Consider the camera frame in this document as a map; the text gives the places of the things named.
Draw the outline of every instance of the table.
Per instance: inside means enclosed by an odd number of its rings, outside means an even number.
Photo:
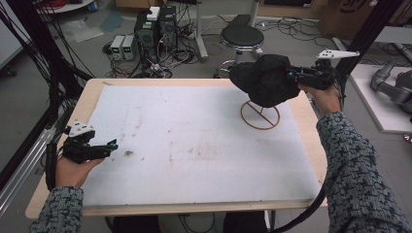
[[[142,85],[142,86],[233,86],[230,80],[211,80],[211,79],[173,79],[173,80],[91,80],[79,100],[73,112],[69,125],[74,119],[88,122],[100,92],[106,85]],[[303,146],[305,147],[308,159],[313,168],[316,180],[322,185],[326,175],[326,156],[321,146],[315,125],[317,118],[313,113],[312,107],[307,101],[303,92],[296,98],[289,101],[292,115],[295,119],[297,129],[301,135]],[[29,205],[26,215],[36,218],[40,213],[44,202],[48,196],[45,184],[45,177],[42,177]],[[276,210],[289,208],[305,208],[309,206],[309,201],[291,202],[224,202],[224,203],[202,203],[202,204],[173,204],[173,205],[141,205],[141,206],[101,206],[98,208],[84,207],[84,216],[120,216],[120,215],[149,215],[149,214],[172,214],[172,213],[204,213],[240,210]]]
[[[381,132],[384,133],[411,133],[411,115],[404,112],[391,98],[379,91],[370,88],[373,75],[382,66],[359,64],[351,74],[351,79],[370,114],[374,118]],[[410,68],[394,67],[386,83],[395,85],[396,77]]]

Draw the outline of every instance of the whiteboard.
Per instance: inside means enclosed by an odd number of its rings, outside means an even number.
[[[320,188],[288,104],[277,106],[277,127],[257,130],[240,116],[247,97],[227,86],[104,87],[90,143],[119,148],[90,173],[84,205],[314,199]]]
[[[373,75],[381,68],[382,66],[357,65],[351,74],[355,87],[382,132],[412,132],[412,124],[410,123],[412,116],[404,112],[396,103],[392,102],[388,95],[370,88],[370,81]],[[409,70],[410,68],[394,67],[386,83],[395,85],[397,75]]]

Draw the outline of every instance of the gray patterned sleeve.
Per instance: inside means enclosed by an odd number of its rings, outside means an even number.
[[[376,169],[376,151],[343,113],[319,120],[326,151],[329,232],[411,232]]]
[[[80,232],[83,191],[63,186],[51,190],[39,219],[29,232]]]

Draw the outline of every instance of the black round stool seat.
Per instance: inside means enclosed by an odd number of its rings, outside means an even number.
[[[263,43],[264,36],[258,29],[243,25],[229,25],[222,30],[222,42],[236,50],[257,50]]]

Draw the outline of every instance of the person's arm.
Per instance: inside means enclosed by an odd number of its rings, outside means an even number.
[[[312,93],[323,115],[317,129],[327,158],[329,232],[411,232],[377,171],[374,147],[341,112],[337,90],[299,87]]]
[[[80,232],[83,191],[91,169],[103,159],[77,164],[62,156],[56,164],[55,188],[51,190],[39,218],[30,227],[30,232]]]

